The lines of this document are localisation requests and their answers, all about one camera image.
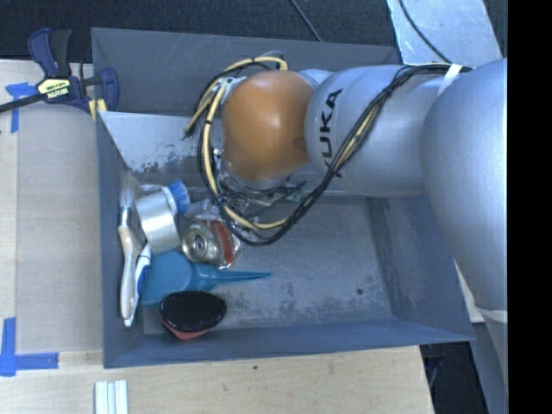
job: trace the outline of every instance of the yellow label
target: yellow label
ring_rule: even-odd
[[[66,88],[69,87],[70,85],[71,85],[71,82],[68,79],[45,79],[44,81],[42,81],[42,83],[40,83],[40,85],[36,89],[38,90],[39,93],[60,91],[58,92],[58,95],[63,95],[69,92],[69,90]]]

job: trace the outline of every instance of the roll of tape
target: roll of tape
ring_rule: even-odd
[[[153,254],[180,246],[179,231],[163,191],[137,199],[136,209]]]

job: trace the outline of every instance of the black fabric surface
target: black fabric surface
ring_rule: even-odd
[[[386,0],[296,1],[324,41],[395,44]],[[484,2],[507,56],[508,0]],[[289,0],[0,0],[0,57],[27,58],[28,37],[44,27],[72,29],[72,62],[91,62],[92,27],[316,40]],[[422,352],[438,369],[436,414],[487,412],[467,343],[439,346],[439,360],[433,348]]]

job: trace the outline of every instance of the metal can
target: metal can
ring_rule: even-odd
[[[192,262],[229,268],[242,254],[242,242],[220,221],[196,221],[182,237],[182,251]]]

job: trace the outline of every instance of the blue funnel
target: blue funnel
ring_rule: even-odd
[[[183,254],[173,250],[152,256],[151,269],[147,272],[141,290],[141,304],[158,305],[164,297],[174,292],[210,292],[218,285],[267,276],[270,273],[218,270],[214,266],[192,263]]]

